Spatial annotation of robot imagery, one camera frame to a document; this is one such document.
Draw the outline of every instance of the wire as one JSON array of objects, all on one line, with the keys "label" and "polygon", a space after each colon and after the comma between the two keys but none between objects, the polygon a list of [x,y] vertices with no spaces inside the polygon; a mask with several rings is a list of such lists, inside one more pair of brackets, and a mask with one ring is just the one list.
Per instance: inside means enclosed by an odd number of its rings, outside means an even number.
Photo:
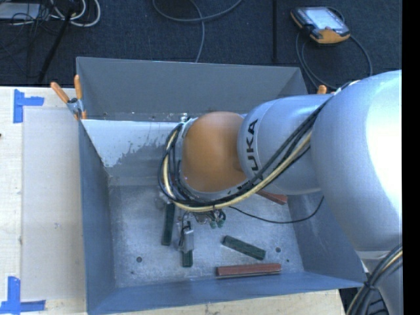
[{"label": "wire", "polygon": [[318,210],[320,209],[323,201],[324,201],[324,197],[322,196],[321,201],[319,202],[318,206],[316,207],[316,209],[314,210],[314,212],[311,213],[309,216],[307,216],[305,218],[302,218],[302,219],[288,220],[286,222],[280,222],[280,221],[276,221],[276,220],[264,219],[262,217],[258,217],[258,216],[252,215],[251,213],[246,213],[245,211],[242,211],[241,209],[238,209],[237,207],[229,207],[229,208],[234,209],[236,211],[239,211],[240,213],[243,213],[244,215],[250,216],[252,218],[259,219],[260,221],[269,222],[269,223],[273,223],[273,224],[293,224],[293,223],[297,223],[297,222],[306,221],[309,218],[313,217],[318,212]]},{"label": "wire", "polygon": [[[100,11],[100,5],[99,5],[99,1],[98,0],[93,0],[94,1],[94,3],[95,3],[95,6],[96,6],[96,10],[97,10],[97,15],[96,15],[96,18],[95,18],[95,20],[94,21],[92,21],[91,23],[86,23],[86,24],[84,24],[84,23],[79,23],[79,22],[76,22],[76,21],[74,21],[74,20],[77,20],[77,19],[79,19],[79,18],[81,18],[84,14],[85,14],[85,12],[86,12],[86,1],[85,0],[81,0],[81,2],[82,2],[82,5],[83,5],[83,7],[82,7],[82,11],[79,13],[79,14],[77,14],[77,15],[75,15],[75,16],[72,16],[71,18],[70,18],[70,23],[72,24],[72,25],[74,25],[74,26],[77,26],[77,27],[91,27],[91,26],[94,26],[95,24],[97,24],[98,22],[99,22],[99,20],[100,20],[100,15],[101,15],[101,11]],[[54,9],[54,11],[57,13],[57,15],[51,15],[51,17],[53,17],[53,18],[58,18],[58,19],[60,19],[60,20],[65,20],[65,16],[60,12],[60,10],[57,8],[57,6],[55,5],[55,2],[54,2],[54,0],[50,0],[50,2],[51,2],[51,4],[53,5],[53,9]]]},{"label": "wire", "polygon": [[201,11],[200,11],[200,8],[197,6],[197,4],[193,0],[188,0],[188,1],[191,2],[191,4],[193,4],[194,8],[197,10],[197,13],[199,15],[199,18],[174,18],[173,16],[167,15],[164,12],[162,12],[158,8],[158,6],[156,5],[156,0],[152,0],[152,4],[153,4],[153,7],[155,8],[155,10],[160,15],[162,15],[163,17],[168,18],[168,19],[170,19],[172,21],[176,21],[176,22],[190,22],[190,23],[201,22],[201,43],[200,43],[200,46],[199,46],[198,54],[197,54],[196,59],[194,61],[195,63],[197,63],[199,61],[199,59],[200,59],[201,52],[202,52],[203,46],[204,46],[204,40],[205,40],[205,24],[204,24],[204,22],[205,21],[212,20],[212,19],[216,19],[216,18],[218,18],[220,16],[223,16],[223,15],[227,14],[228,12],[230,12],[234,8],[236,8],[243,0],[238,0],[230,8],[228,8],[228,9],[222,11],[222,12],[219,12],[219,13],[216,13],[216,14],[213,14],[213,15],[209,15],[209,16],[203,16],[202,13],[201,13]]},{"label": "wire", "polygon": [[158,8],[158,6],[156,5],[156,0],[152,0],[152,3],[153,3],[153,6],[154,6],[154,8],[156,9],[156,11],[160,14],[160,15],[162,15],[162,16],[164,16],[164,17],[166,17],[166,18],[168,18],[168,19],[170,19],[170,20],[172,20],[172,21],[178,21],[178,22],[202,22],[202,21],[209,21],[209,20],[212,20],[212,19],[215,19],[215,18],[218,18],[218,17],[220,17],[220,16],[223,16],[223,15],[225,15],[225,14],[227,14],[227,13],[229,13],[230,11],[232,11],[234,8],[236,8],[236,6],[238,6],[241,2],[242,2],[243,0],[238,0],[236,3],[234,3],[231,7],[229,7],[228,9],[226,9],[226,10],[224,10],[224,11],[222,11],[222,12],[219,12],[219,13],[216,13],[216,14],[213,14],[213,15],[208,15],[208,16],[200,16],[199,18],[174,18],[174,17],[172,17],[172,16],[169,16],[169,15],[167,15],[167,14],[165,14],[165,13],[163,13],[159,8]]},{"label": "wire", "polygon": [[[337,14],[339,14],[339,17],[341,18],[341,20],[344,22],[345,18],[343,16],[343,14],[333,8],[333,7],[328,7],[329,9],[332,9],[333,11],[335,11]],[[301,66],[303,67],[303,70],[306,72],[310,82],[313,84],[313,86],[315,86],[315,88],[318,88],[319,84],[323,84],[327,87],[329,87],[330,89],[332,89],[333,91],[337,90],[337,88],[329,83],[326,83],[325,81],[323,81],[322,79],[320,79],[313,71],[312,69],[310,69],[306,59],[305,59],[305,47],[307,45],[308,42],[310,42],[310,39],[307,39],[303,44],[301,49],[299,50],[299,36],[300,36],[301,32],[297,33],[296,36],[296,40],[295,40],[295,48],[296,48],[296,53],[297,53],[297,58],[299,59],[299,63],[301,64]],[[369,76],[373,75],[373,65],[371,62],[371,59],[369,57],[368,52],[365,50],[365,48],[363,47],[363,45],[361,44],[361,42],[359,42],[353,35],[350,35],[349,37],[353,42],[355,42],[355,44],[357,44],[357,46],[359,46],[359,48],[362,50],[364,56],[366,57],[367,63],[369,65]]]},{"label": "wire", "polygon": [[372,275],[359,289],[347,310],[347,315],[365,314],[369,307],[372,291],[376,290],[384,279],[401,266],[402,244],[399,244],[377,265]]},{"label": "wire", "polygon": [[[293,153],[284,161],[282,162],[280,165],[277,166],[277,168],[275,168],[275,170],[273,172],[271,172],[264,180],[262,180],[260,183],[258,183],[257,185],[255,185],[254,187],[252,187],[251,189],[249,189],[246,193],[233,198],[227,202],[224,203],[220,203],[220,204],[214,204],[212,206],[203,206],[203,207],[190,207],[188,205],[185,205],[179,201],[177,201],[176,197],[173,196],[172,202],[179,208],[187,210],[187,211],[193,211],[193,212],[205,212],[205,211],[211,211],[211,210],[216,210],[216,209],[222,209],[223,207],[228,207],[231,205],[234,205],[235,203],[242,201],[246,198],[248,198],[249,196],[255,194],[256,192],[260,191],[261,189],[263,189],[266,185],[268,185],[269,183],[271,183],[278,175],[280,175],[283,170],[298,156],[298,154],[309,144],[310,142],[310,132],[309,134],[307,134],[307,136],[305,137],[305,139],[298,145],[298,147],[296,147],[296,149],[293,151]],[[164,161],[163,161],[163,179],[165,182],[165,187],[166,189],[170,192],[171,189],[166,186],[166,184],[168,183],[168,179],[167,179],[167,157],[165,157]]]},{"label": "wire", "polygon": [[[226,203],[228,203],[227,206],[229,206],[229,205],[232,205],[233,203],[236,203],[237,201],[245,199],[246,197],[248,197],[247,195],[250,192],[253,194],[256,191],[260,190],[261,188],[264,188],[265,186],[269,185],[277,176],[280,175],[280,173],[278,173],[274,177],[271,177],[274,174],[274,171],[276,171],[276,168],[274,168],[274,170],[271,170],[272,173],[269,175],[269,177],[263,180],[264,172],[274,164],[274,162],[281,155],[281,153],[287,148],[287,146],[289,146],[289,149],[283,155],[281,161],[279,162],[277,166],[278,171],[279,171],[279,167],[283,167],[281,170],[281,173],[286,171],[287,168],[291,164],[296,162],[301,156],[303,156],[305,152],[307,152],[308,148],[305,148],[304,146],[301,146],[301,145],[299,146],[299,151],[297,152],[297,150],[295,149],[295,146],[299,141],[301,141],[301,139],[305,135],[308,134],[318,114],[320,113],[322,108],[327,104],[327,102],[330,99],[332,99],[332,97],[328,98],[324,103],[322,103],[318,108],[316,108],[295,129],[295,131],[288,137],[288,139],[286,139],[286,141],[278,148],[276,153],[274,153],[274,155],[266,162],[264,167],[262,167],[262,169],[254,176],[254,178],[249,180],[241,188],[238,188],[238,191],[235,194],[231,194],[229,196],[223,197],[221,199],[216,199],[213,201],[204,201],[201,198],[198,198],[197,196],[189,193],[189,191],[182,186],[182,184],[180,183],[180,180],[178,179],[179,173],[180,173],[179,168],[175,171],[175,173],[170,173],[170,167],[168,167],[168,164],[169,164],[169,158],[171,154],[171,148],[175,147],[179,132],[182,130],[182,126],[184,125],[184,123],[180,123],[179,125],[177,125],[177,127],[174,128],[174,130],[168,136],[166,149],[159,165],[158,179],[159,179],[159,185],[161,186],[162,192],[170,200],[176,200],[178,203],[178,207],[180,207],[181,209],[185,209],[185,207],[187,206],[189,208],[193,208],[193,209],[190,209],[191,211],[202,211],[202,209],[205,209],[205,211],[210,211],[210,209],[220,208],[220,206],[224,207],[225,206],[224,204]],[[175,183],[176,183],[175,186],[173,185],[171,178],[175,178]],[[176,195],[175,191],[177,191],[182,197]]]}]

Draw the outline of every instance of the bin floor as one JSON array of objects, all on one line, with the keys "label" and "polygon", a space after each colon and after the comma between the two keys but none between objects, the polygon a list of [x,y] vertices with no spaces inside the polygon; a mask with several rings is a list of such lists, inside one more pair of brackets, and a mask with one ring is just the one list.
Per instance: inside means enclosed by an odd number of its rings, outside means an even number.
[{"label": "bin floor", "polygon": [[[117,287],[132,287],[215,276],[217,266],[280,263],[282,272],[303,271],[292,224],[272,224],[225,208],[226,222],[212,229],[189,218],[194,229],[193,266],[182,267],[181,252],[161,245],[165,220],[159,188],[153,186],[110,186],[115,280]],[[253,215],[290,221],[289,208],[259,195],[235,204]],[[175,211],[173,242],[179,240],[177,221],[184,211]],[[225,247],[221,241],[232,236],[266,251],[262,261]]]}]

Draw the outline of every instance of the kuka logo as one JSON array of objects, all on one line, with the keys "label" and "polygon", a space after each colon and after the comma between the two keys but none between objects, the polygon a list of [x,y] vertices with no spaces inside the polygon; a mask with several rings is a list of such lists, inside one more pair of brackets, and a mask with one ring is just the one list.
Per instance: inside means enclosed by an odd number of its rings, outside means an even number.
[{"label": "kuka logo", "polygon": [[255,124],[257,123],[258,119],[256,119],[255,121],[253,121],[252,123],[249,124],[248,126],[248,133],[251,134],[251,140],[249,140],[248,136],[247,136],[247,154],[248,154],[248,160],[253,164],[253,166],[251,167],[251,169],[253,171],[258,171],[259,167],[257,165],[257,161],[255,160],[255,156],[253,155],[254,153],[254,147],[253,147],[253,143],[254,143],[254,128],[255,128]]}]

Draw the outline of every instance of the gray bin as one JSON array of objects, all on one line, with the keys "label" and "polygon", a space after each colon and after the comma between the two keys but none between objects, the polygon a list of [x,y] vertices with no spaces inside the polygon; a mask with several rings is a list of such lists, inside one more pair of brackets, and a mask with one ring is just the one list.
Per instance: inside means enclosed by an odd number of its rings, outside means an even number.
[{"label": "gray bin", "polygon": [[[312,218],[293,224],[270,224],[226,209],[222,228],[193,225],[191,268],[181,267],[180,253],[173,246],[160,244],[164,211],[155,201],[161,197],[157,173],[165,130],[153,145],[141,144],[142,124],[170,126],[183,113],[246,114],[262,102],[304,95],[298,68],[79,57],[76,69],[88,115],[79,124],[79,148],[89,314],[362,285],[366,278],[362,264],[327,202]],[[133,139],[127,140],[131,132]],[[118,148],[118,162],[104,162]],[[311,214],[321,197],[321,192],[289,196],[286,205],[277,205],[254,195],[237,206],[288,221]],[[226,235],[263,248],[266,258],[258,261],[223,246]],[[215,276],[216,266],[273,262],[282,265],[280,274]]]}]

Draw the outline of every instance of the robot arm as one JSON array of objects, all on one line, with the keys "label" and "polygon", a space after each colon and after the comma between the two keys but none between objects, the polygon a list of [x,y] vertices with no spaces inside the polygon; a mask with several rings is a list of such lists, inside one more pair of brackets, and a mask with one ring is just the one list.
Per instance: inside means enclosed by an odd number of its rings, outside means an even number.
[{"label": "robot arm", "polygon": [[[335,94],[266,102],[246,116],[215,112],[174,131],[184,139],[175,172],[180,178],[170,185],[167,152],[162,188],[193,213],[222,209],[261,190],[322,192],[367,270],[374,276],[386,269],[385,281],[376,277],[379,290],[390,314],[401,314],[401,132],[401,71]],[[364,306],[352,305],[352,314]]]}]

